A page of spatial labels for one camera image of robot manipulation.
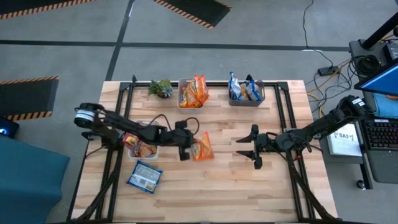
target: snack bag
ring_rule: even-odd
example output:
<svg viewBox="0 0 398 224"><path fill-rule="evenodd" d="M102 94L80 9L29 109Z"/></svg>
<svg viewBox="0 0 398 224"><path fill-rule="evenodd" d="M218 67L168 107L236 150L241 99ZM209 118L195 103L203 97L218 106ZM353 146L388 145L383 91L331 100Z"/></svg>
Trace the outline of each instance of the snack bag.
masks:
<svg viewBox="0 0 398 224"><path fill-rule="evenodd" d="M156 169L144 162L137 161L136 167L132 171L127 184L153 194L156 186L159 184L162 173L162 170Z"/></svg>
<svg viewBox="0 0 398 224"><path fill-rule="evenodd" d="M129 148L133 153L134 156L139 157L139 138L133 134L126 133L123 137L124 145Z"/></svg>
<svg viewBox="0 0 398 224"><path fill-rule="evenodd" d="M188 106L187 87L181 87L180 107L186 108Z"/></svg>
<svg viewBox="0 0 398 224"><path fill-rule="evenodd" d="M156 153L156 146L151 146L141 141L139 145L139 154L141 157L148 157Z"/></svg>
<svg viewBox="0 0 398 224"><path fill-rule="evenodd" d="M201 139L195 139L195 143L191 147L191 152L194 161L214 158L208 132L205 132Z"/></svg>
<svg viewBox="0 0 398 224"><path fill-rule="evenodd" d="M259 94L259 86L254 83L254 80L249 81L246 87L246 92L252 101L261 101L261 96Z"/></svg>
<svg viewBox="0 0 398 224"><path fill-rule="evenodd" d="M229 92L231 93L232 100L238 100L241 94L241 86L239 85L238 78L234 72L229 72Z"/></svg>
<svg viewBox="0 0 398 224"><path fill-rule="evenodd" d="M199 79L198 79L198 98L200 103L203 105L206 100L209 98L209 92L206 86L206 78L204 75L202 75Z"/></svg>
<svg viewBox="0 0 398 224"><path fill-rule="evenodd" d="M187 86L188 90L188 104L191 108L201 107L201 90L199 89L199 78L198 75L193 77L193 80Z"/></svg>
<svg viewBox="0 0 398 224"><path fill-rule="evenodd" d="M247 84L248 84L247 82L243 82L241 84L241 95L239 97L239 100L250 100L249 95L246 90Z"/></svg>

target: wooden table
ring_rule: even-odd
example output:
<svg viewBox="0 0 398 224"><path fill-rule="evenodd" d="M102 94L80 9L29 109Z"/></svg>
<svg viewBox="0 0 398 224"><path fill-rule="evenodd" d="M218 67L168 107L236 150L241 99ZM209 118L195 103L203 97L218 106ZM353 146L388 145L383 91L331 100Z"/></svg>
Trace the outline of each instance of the wooden table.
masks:
<svg viewBox="0 0 398 224"><path fill-rule="evenodd" d="M303 81L287 81L297 127L313 121ZM114 110L120 82L105 82L99 103ZM292 186L286 162L278 154L263 154L263 167L254 170L253 162L236 153L252 150L252 144L238 144L251 125L259 125L260 132L281 133L275 100L275 91L266 88L266 99L258 108L230 107L228 91L223 87L209 87L210 98L202 114L194 115L200 121L200 136L208 131L215 158L208 161L179 161L176 147L159 148L159 159L145 161L163 170L155 194L143 192L126 184L136 160L124 149L119 179L114 222L276 222L296 221L297 215ZM130 110L131 120L151 120L165 114L170 123L190 117L176 107L177 88L173 97L160 99L148 96L147 88L135 87ZM283 100L285 117L289 116ZM164 119L158 119L166 126ZM194 122L189 123L196 129ZM99 141L88 146L88 153L98 148ZM72 217L81 215L98 193L103 175L106 150L90 155L84 163ZM314 150L304 152L310 188L321 204L336 216L322 154ZM303 193L300 194L306 214ZM103 214L108 211L106 197Z"/></svg>

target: potted succulent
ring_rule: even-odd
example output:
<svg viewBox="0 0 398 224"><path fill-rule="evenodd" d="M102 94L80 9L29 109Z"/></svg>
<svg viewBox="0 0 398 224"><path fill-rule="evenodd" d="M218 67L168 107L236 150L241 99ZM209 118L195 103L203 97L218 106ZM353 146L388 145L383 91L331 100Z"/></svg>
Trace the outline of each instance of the potted succulent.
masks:
<svg viewBox="0 0 398 224"><path fill-rule="evenodd" d="M170 84L170 80L162 80L160 82L156 82L151 80L150 85L148 87L149 95L157 95L160 98L169 98L172 96L173 87Z"/></svg>

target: black and orange hazard mat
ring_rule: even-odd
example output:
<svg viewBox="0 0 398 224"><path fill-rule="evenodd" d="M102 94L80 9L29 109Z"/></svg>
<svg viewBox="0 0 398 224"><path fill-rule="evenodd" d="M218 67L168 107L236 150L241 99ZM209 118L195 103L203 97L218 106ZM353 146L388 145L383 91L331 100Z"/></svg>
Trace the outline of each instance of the black and orange hazard mat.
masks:
<svg viewBox="0 0 398 224"><path fill-rule="evenodd" d="M153 0L167 9L207 29L214 27L230 12L231 7L215 0Z"/></svg>
<svg viewBox="0 0 398 224"><path fill-rule="evenodd" d="M0 116L18 121L52 114L59 77L0 82Z"/></svg>
<svg viewBox="0 0 398 224"><path fill-rule="evenodd" d="M95 0L0 0L0 19L74 6Z"/></svg>

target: blue snack bag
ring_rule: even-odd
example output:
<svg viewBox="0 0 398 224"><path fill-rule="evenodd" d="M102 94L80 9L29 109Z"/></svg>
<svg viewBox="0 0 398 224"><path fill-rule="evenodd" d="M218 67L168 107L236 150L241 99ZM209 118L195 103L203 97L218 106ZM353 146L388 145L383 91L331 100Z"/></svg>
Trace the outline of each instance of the blue snack bag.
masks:
<svg viewBox="0 0 398 224"><path fill-rule="evenodd" d="M154 193L163 171L144 162L137 161L127 184L133 185L145 192Z"/></svg>
<svg viewBox="0 0 398 224"><path fill-rule="evenodd" d="M241 85L239 84L238 78L234 72L229 72L228 86L231 99L238 100L241 94Z"/></svg>
<svg viewBox="0 0 398 224"><path fill-rule="evenodd" d="M248 85L246 87L246 92L252 101L261 101L261 96L259 94L259 87L254 83L254 80L247 81Z"/></svg>

